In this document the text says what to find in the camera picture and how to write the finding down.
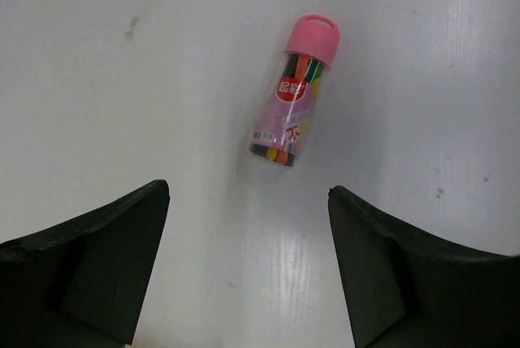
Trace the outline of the pink glue bottle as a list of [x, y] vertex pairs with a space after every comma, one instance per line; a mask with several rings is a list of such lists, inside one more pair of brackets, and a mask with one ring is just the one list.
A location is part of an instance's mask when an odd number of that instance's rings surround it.
[[293, 25], [283, 66], [251, 133], [252, 154], [284, 167], [295, 164], [339, 44], [340, 30], [326, 17], [304, 15]]

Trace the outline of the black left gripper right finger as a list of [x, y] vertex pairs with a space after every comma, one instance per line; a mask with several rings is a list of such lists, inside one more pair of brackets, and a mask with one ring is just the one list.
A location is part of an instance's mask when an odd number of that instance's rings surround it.
[[518, 256], [437, 237], [342, 186], [328, 213], [355, 346], [518, 346]]

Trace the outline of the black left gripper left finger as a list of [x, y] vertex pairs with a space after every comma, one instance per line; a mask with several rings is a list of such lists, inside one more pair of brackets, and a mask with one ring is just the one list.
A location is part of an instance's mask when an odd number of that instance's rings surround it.
[[1, 244], [3, 347], [133, 343], [170, 202], [155, 180]]

